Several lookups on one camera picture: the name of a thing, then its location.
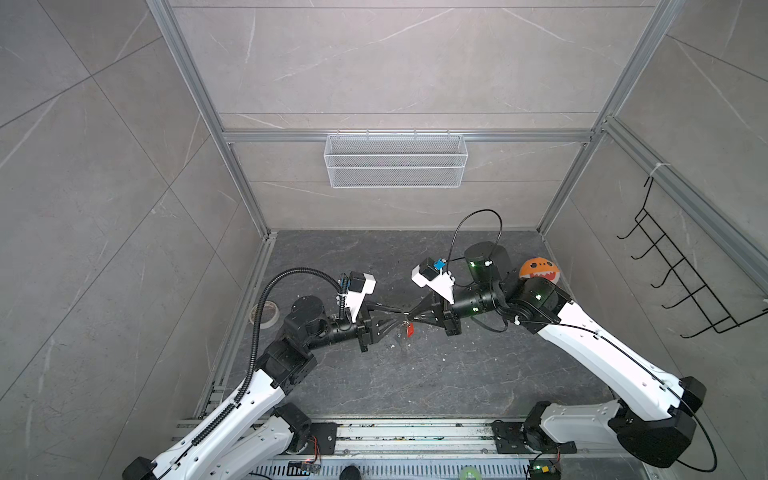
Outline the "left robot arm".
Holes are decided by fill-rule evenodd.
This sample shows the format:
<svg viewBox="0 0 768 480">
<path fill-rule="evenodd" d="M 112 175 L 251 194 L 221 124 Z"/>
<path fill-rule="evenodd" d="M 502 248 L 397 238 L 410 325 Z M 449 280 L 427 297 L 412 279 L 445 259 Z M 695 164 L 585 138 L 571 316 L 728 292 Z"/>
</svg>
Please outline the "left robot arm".
<svg viewBox="0 0 768 480">
<path fill-rule="evenodd" d="M 138 457 L 125 479 L 235 479 L 287 450 L 299 451 L 311 421 L 287 395 L 317 366 L 316 348 L 348 340 L 364 347 L 403 324 L 406 313 L 365 301 L 360 318 L 327 314 L 315 296 L 294 302 L 280 335 L 256 359 L 246 378 L 191 433 L 154 459 Z"/>
</svg>

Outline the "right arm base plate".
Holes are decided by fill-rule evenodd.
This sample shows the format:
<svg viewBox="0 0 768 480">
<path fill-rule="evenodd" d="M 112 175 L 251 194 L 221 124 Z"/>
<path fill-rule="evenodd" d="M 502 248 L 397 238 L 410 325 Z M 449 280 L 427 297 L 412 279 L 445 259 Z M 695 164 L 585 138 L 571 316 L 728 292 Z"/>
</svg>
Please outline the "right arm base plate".
<svg viewBox="0 0 768 480">
<path fill-rule="evenodd" d="M 544 434 L 539 427 L 524 422 L 495 420 L 491 424 L 492 438 L 498 454 L 575 454 L 573 441 L 558 443 Z"/>
</svg>

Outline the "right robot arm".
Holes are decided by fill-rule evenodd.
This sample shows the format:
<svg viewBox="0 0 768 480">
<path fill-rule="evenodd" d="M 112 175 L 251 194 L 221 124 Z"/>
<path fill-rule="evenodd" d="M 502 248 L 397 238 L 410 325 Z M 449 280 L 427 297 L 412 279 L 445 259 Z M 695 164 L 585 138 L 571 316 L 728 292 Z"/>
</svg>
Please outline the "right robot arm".
<svg viewBox="0 0 768 480">
<path fill-rule="evenodd" d="M 463 287 L 445 259 L 426 258 L 413 268 L 412 281 L 431 292 L 408 313 L 410 320 L 458 335 L 462 320 L 495 312 L 506 326 L 520 326 L 569 354 L 615 395 L 592 405 L 538 402 L 520 428 L 528 449 L 557 453 L 587 442 L 620 446 L 657 468 L 679 462 L 701 429 L 696 413 L 706 388 L 699 380 L 654 366 L 602 328 L 558 286 L 552 261 L 536 257 L 514 269 L 494 242 L 468 247 L 464 260 L 472 279 Z"/>
</svg>

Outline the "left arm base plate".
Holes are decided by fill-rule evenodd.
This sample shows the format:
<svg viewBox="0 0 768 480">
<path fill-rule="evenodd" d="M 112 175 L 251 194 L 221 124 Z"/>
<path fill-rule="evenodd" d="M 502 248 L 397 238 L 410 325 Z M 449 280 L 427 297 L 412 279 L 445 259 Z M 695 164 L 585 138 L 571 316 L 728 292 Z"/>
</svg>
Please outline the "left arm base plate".
<svg viewBox="0 0 768 480">
<path fill-rule="evenodd" d="M 285 454 L 314 457 L 333 455 L 339 425 L 333 422 L 312 423 L 306 434 L 295 435 Z"/>
</svg>

